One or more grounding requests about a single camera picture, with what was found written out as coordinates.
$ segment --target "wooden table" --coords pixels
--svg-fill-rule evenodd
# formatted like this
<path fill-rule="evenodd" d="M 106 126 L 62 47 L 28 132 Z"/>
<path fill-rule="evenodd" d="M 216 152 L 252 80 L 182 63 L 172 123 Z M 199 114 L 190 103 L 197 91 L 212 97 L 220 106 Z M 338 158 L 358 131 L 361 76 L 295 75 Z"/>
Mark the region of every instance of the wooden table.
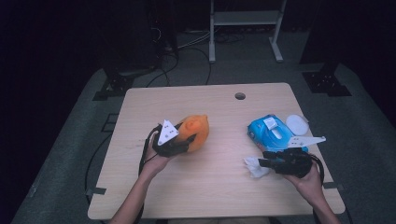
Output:
<path fill-rule="evenodd" d="M 246 99 L 237 100 L 238 92 Z M 267 114 L 284 121 L 290 114 L 303 115 L 288 84 L 265 83 L 128 90 L 97 182 L 106 193 L 93 195 L 88 216 L 110 219 L 115 214 L 137 179 L 145 139 L 158 123 L 169 119 L 177 124 L 193 114 L 208 115 L 205 145 L 177 156 L 153 179 L 143 218 L 312 214 L 312 207 L 282 176 L 272 171 L 251 178 L 245 166 L 245 157 L 262 155 L 247 135 L 251 121 Z M 309 150 L 324 163 L 324 182 L 332 182 L 318 147 Z M 334 213 L 344 212 L 337 189 L 325 189 L 324 194 Z"/>

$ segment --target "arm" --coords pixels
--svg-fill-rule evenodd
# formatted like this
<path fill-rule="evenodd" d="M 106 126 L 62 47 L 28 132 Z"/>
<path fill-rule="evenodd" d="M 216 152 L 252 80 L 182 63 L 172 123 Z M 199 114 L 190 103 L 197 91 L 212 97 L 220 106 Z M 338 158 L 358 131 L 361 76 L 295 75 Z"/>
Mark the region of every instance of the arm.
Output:
<path fill-rule="evenodd" d="M 172 160 L 172 158 L 166 158 L 157 155 L 152 149 L 152 141 L 154 136 L 151 138 L 151 142 L 148 146 L 148 152 L 146 156 L 146 163 L 143 166 L 142 173 L 137 178 L 134 186 L 131 188 L 125 201 L 120 206 L 117 213 L 113 218 L 110 219 L 112 223 L 134 223 L 140 209 L 146 199 L 146 195 L 149 189 L 149 184 L 156 174 L 158 174 L 166 164 Z"/>
<path fill-rule="evenodd" d="M 309 173 L 301 179 L 293 175 L 284 175 L 284 177 L 289 180 L 303 198 L 311 204 L 322 224 L 340 223 L 324 197 L 317 164 L 315 162 L 313 162 Z"/>

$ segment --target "blue object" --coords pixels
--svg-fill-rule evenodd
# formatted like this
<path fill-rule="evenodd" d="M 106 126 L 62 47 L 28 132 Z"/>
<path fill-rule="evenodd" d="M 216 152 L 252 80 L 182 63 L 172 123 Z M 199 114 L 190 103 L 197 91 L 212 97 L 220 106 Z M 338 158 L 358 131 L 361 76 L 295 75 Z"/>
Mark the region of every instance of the blue object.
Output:
<path fill-rule="evenodd" d="M 253 120 L 247 126 L 247 134 L 262 151 L 277 152 L 288 148 L 288 142 L 294 134 L 277 116 L 270 114 Z"/>

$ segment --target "white lid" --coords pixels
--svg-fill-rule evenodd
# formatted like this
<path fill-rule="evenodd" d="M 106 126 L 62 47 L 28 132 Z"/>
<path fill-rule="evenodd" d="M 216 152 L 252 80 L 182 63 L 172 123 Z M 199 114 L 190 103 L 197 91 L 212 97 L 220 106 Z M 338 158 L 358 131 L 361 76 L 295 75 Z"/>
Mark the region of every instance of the white lid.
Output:
<path fill-rule="evenodd" d="M 308 132 L 308 123 L 298 115 L 290 115 L 286 119 L 286 125 L 295 135 L 304 135 Z"/>

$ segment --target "black strap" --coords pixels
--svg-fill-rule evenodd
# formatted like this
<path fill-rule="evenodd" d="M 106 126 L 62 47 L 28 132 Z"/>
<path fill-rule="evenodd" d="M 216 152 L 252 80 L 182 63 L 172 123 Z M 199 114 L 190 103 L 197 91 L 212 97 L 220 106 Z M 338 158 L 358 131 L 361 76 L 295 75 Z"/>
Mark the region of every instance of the black strap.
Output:
<path fill-rule="evenodd" d="M 316 157 L 314 155 L 310 155 L 310 156 L 311 156 L 311 159 L 313 161 L 315 161 L 317 163 L 318 167 L 319 167 L 320 183 L 323 186 L 323 181 L 324 181 L 324 167 L 323 167 L 323 163 L 321 162 L 321 160 L 318 157 Z M 315 210 L 313 210 L 313 214 L 314 214 L 315 223 L 321 224 L 321 222 L 320 222 L 320 220 L 318 218 L 318 215 L 315 212 Z"/>
<path fill-rule="evenodd" d="M 148 134 L 148 138 L 145 141 L 145 146 L 143 147 L 143 152 L 142 152 L 142 157 L 140 158 L 140 162 L 139 162 L 139 175 L 142 173 L 143 170 L 143 166 L 145 166 L 145 160 L 146 160 L 146 155 L 148 153 L 149 150 L 149 140 L 151 139 L 151 136 L 157 132 L 161 130 L 161 125 L 158 125 L 156 128 L 154 128 L 149 134 Z M 134 224 L 138 224 L 140 219 L 142 218 L 143 215 L 143 211 L 145 210 L 145 204 L 142 204 L 142 208 L 140 208 L 140 212 L 137 215 L 136 219 L 134 220 Z"/>

